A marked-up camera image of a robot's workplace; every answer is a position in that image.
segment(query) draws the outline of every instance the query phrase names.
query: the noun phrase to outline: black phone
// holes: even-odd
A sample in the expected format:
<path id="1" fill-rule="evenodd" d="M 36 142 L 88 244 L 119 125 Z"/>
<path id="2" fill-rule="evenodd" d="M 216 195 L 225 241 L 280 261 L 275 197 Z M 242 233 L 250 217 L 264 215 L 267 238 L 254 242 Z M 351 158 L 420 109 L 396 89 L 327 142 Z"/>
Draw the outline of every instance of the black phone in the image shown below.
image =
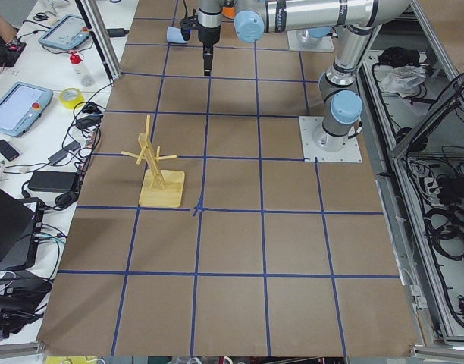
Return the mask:
<path id="1" fill-rule="evenodd" d="M 0 140 L 0 153 L 8 160 L 8 161 L 13 161 L 20 155 L 16 151 L 15 148 L 10 146 L 10 143 L 8 143 L 6 140 L 1 139 Z"/>

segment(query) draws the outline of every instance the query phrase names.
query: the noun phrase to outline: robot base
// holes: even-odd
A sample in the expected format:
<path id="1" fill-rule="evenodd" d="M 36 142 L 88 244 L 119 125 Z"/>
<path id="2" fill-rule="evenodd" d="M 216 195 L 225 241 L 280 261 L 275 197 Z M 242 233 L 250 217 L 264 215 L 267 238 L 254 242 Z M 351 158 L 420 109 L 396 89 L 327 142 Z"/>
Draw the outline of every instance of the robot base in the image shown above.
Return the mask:
<path id="1" fill-rule="evenodd" d="M 305 30 L 290 30 L 287 32 L 287 43 L 290 51 L 304 52 L 334 52 L 333 41 L 330 36 L 316 39 L 311 36 L 303 36 Z"/>
<path id="2" fill-rule="evenodd" d="M 303 157 L 305 160 L 311 162 L 318 159 L 318 162 L 362 163 L 362 155 L 360 154 L 360 148 L 356 137 L 348 139 L 344 148 L 339 152 L 328 152 L 316 145 L 313 140 L 313 131 L 322 122 L 323 117 L 299 117 Z"/>

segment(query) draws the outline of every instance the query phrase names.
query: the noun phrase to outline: tablet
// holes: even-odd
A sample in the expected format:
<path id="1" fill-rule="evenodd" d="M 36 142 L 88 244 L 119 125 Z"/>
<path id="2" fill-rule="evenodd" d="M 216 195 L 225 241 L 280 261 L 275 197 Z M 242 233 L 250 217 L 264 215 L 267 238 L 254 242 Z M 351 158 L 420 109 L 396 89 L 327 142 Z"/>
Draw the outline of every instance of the tablet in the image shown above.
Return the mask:
<path id="1" fill-rule="evenodd" d="M 38 41 L 43 46 L 70 51 L 80 46 L 87 38 L 89 38 L 89 31 L 83 19 L 67 14 Z"/>
<path id="2" fill-rule="evenodd" d="M 18 137 L 26 132 L 52 97 L 50 89 L 16 82 L 0 100 L 0 133 Z"/>

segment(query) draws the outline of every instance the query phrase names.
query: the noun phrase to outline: plastic bag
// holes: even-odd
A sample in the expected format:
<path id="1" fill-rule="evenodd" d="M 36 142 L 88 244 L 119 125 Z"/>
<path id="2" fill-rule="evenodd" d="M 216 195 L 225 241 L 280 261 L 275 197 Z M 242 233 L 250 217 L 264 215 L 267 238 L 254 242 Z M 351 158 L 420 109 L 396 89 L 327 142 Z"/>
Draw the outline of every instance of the plastic bag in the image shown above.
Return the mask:
<path id="1" fill-rule="evenodd" d="M 419 92 L 418 85 L 426 79 L 424 68 L 405 66 L 394 68 L 380 83 L 384 93 L 400 93 L 403 97 Z"/>

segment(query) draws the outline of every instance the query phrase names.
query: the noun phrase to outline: computer monitor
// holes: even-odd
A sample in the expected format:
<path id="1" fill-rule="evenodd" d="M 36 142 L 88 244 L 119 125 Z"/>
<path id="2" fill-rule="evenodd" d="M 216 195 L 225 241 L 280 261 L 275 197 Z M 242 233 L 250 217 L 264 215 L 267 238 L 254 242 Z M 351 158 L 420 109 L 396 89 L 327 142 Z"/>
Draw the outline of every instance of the computer monitor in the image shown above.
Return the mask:
<path id="1" fill-rule="evenodd" d="M 24 231 L 33 223 L 34 212 L 0 189 L 0 263 Z"/>

